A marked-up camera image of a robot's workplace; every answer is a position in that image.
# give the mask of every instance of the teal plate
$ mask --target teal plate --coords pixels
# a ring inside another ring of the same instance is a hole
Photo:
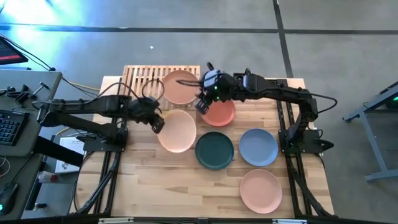
[[[225,134],[210,132],[198,140],[195,154],[202,166],[220,170],[227,167],[234,158],[234,146]]]

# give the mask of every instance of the wooden table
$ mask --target wooden table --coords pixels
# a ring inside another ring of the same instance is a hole
[[[123,82],[132,82],[135,91],[144,81],[137,80],[140,71],[137,67],[126,66]],[[101,86],[103,91],[121,77],[104,77]],[[304,88],[301,78],[287,79],[289,86]],[[117,86],[106,94],[116,94]],[[149,94],[157,94],[158,88],[148,90]],[[150,126],[130,122],[128,124],[129,139],[126,151],[123,152],[116,184],[112,216],[131,217],[228,217],[228,218],[293,218],[292,199],[284,155],[279,151],[277,159],[269,166],[260,167],[272,172],[282,185],[283,198],[278,209],[266,215],[249,210],[239,196],[239,185],[242,177],[250,170],[258,169],[248,164],[239,154],[238,142],[242,134],[250,128],[263,128],[271,132],[275,138],[280,129],[275,100],[248,100],[245,103],[235,102],[236,117],[226,127],[214,128],[201,120],[192,106],[184,108],[197,121],[197,139],[209,131],[226,134],[233,142],[235,153],[232,163],[223,170],[212,171],[202,167],[196,157],[194,146],[180,154],[174,154],[162,148],[157,136]],[[162,109],[172,109],[162,101]],[[293,105],[295,116],[298,106]],[[95,115],[93,121],[108,123],[109,118]],[[94,153],[84,164],[77,183],[76,197],[78,206],[82,206],[98,185],[104,153]],[[304,154],[303,164],[309,189],[330,213],[333,213],[328,184],[322,163],[314,155]],[[301,191],[298,190],[300,208],[304,211]]]

